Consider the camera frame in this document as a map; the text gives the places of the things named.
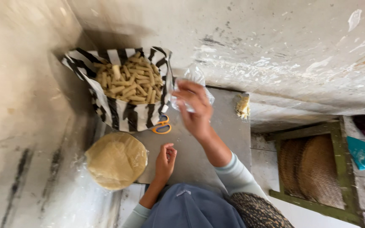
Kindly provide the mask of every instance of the patterned cloth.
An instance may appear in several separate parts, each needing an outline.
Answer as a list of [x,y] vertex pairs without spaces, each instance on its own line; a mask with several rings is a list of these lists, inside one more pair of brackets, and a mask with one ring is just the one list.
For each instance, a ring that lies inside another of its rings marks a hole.
[[248,228],[294,228],[268,200],[252,193],[234,193],[226,199]]

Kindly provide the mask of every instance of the rolled dough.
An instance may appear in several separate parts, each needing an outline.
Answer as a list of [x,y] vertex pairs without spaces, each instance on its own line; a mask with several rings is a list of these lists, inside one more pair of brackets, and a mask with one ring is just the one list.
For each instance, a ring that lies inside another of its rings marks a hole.
[[101,137],[85,155],[94,181],[109,190],[123,189],[132,184],[147,164],[144,145],[125,132]]

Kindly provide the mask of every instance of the left hand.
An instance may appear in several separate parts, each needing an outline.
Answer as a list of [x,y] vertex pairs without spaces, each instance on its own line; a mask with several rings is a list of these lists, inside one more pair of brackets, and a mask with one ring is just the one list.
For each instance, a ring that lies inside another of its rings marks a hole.
[[155,179],[166,184],[174,170],[174,162],[177,150],[173,148],[174,143],[165,143],[160,146],[160,153],[156,160]]

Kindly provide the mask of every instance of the green wooden frame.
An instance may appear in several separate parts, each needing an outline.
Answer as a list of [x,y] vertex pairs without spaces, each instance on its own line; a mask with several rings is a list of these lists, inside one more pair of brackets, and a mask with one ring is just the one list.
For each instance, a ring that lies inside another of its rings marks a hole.
[[325,123],[322,125],[307,127],[304,129],[298,129],[290,132],[277,134],[272,133],[266,138],[266,141],[275,140],[277,155],[279,155],[281,140],[330,134],[332,138],[333,151],[336,162],[337,178],[339,180],[340,188],[342,190],[345,209],[342,210],[335,207],[322,205],[320,203],[311,202],[295,196],[287,195],[284,192],[284,186],[281,179],[279,179],[280,192],[270,190],[269,193],[270,196],[281,199],[282,201],[286,201],[288,203],[321,213],[322,215],[330,216],[365,228],[362,212],[358,205],[358,195],[354,181],[352,160],[347,148],[344,122],[342,120],[343,119],[341,118],[341,121]]

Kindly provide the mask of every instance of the table surface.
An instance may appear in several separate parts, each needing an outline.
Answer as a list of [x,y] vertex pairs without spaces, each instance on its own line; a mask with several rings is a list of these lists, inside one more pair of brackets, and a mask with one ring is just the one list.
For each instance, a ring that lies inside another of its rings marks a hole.
[[[240,161],[250,170],[250,122],[240,119],[234,110],[236,102],[240,100],[236,95],[240,93],[215,88],[209,88],[209,91],[215,97],[214,114],[211,119],[212,127],[231,151],[237,154]],[[170,118],[169,123],[172,126],[169,133],[156,134],[151,130],[147,130],[133,134],[148,150],[147,167],[137,181],[142,184],[149,184],[154,179],[155,161],[159,154],[160,145],[170,142],[174,143],[174,148],[178,152],[174,172],[168,184],[181,182],[206,183],[223,188],[201,145],[185,129],[180,112],[169,107],[165,114]]]

